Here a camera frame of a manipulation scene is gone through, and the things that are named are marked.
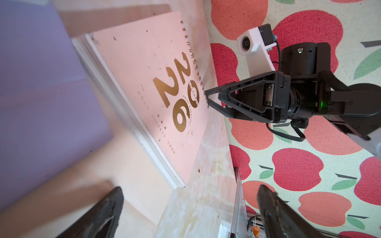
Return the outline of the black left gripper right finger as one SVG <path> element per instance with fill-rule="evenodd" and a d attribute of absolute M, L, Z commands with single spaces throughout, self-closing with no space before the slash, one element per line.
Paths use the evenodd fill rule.
<path fill-rule="evenodd" d="M 267 186 L 260 186 L 257 201 L 268 238 L 324 237 Z"/>

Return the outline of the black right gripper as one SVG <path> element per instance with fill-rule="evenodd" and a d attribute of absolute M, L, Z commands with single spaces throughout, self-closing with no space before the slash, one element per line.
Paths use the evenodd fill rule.
<path fill-rule="evenodd" d="M 293 78 L 269 71 L 206 90 L 209 107 L 231 119 L 305 124 L 327 113 L 330 87 L 320 76 Z"/>

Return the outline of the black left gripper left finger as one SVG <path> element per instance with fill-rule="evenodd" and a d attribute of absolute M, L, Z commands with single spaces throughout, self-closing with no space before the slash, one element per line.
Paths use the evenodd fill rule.
<path fill-rule="evenodd" d="M 113 238 L 124 205 L 122 188 L 117 186 L 96 203 L 59 238 Z"/>

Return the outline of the pink calendar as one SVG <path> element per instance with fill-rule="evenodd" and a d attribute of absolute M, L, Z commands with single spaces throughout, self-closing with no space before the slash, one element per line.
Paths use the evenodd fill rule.
<path fill-rule="evenodd" d="M 179 12 L 73 38 L 91 80 L 173 188 L 188 183 L 208 103 Z"/>

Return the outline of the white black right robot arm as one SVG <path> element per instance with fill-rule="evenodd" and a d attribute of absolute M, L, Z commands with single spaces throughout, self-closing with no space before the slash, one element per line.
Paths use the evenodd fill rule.
<path fill-rule="evenodd" d="M 300 43 L 278 50 L 278 70 L 206 91 L 220 104 L 208 104 L 227 118 L 271 124 L 290 121 L 302 142 L 313 116 L 323 116 L 340 132 L 375 157 L 381 156 L 381 88 L 374 84 L 345 85 L 330 69 L 328 43 Z"/>

